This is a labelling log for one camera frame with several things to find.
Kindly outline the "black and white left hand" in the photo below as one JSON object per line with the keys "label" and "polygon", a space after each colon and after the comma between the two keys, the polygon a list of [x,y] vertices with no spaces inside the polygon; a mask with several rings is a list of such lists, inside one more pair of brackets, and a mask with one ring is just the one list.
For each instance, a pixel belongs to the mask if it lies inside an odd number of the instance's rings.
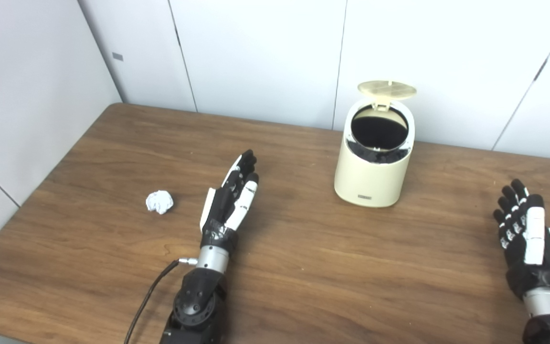
{"label": "black and white left hand", "polygon": [[240,155],[218,189],[210,188],[201,213],[201,247],[222,248],[232,255],[237,247],[237,230],[245,219],[258,189],[253,150]]}

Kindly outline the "black and white right hand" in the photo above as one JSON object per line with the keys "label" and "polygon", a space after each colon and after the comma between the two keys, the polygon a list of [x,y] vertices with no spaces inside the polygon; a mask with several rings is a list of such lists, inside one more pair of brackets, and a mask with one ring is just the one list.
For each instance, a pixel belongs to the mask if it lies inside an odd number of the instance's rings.
{"label": "black and white right hand", "polygon": [[493,217],[506,260],[507,285],[522,299],[535,288],[550,289],[550,227],[541,194],[530,193],[519,179],[501,192]]}

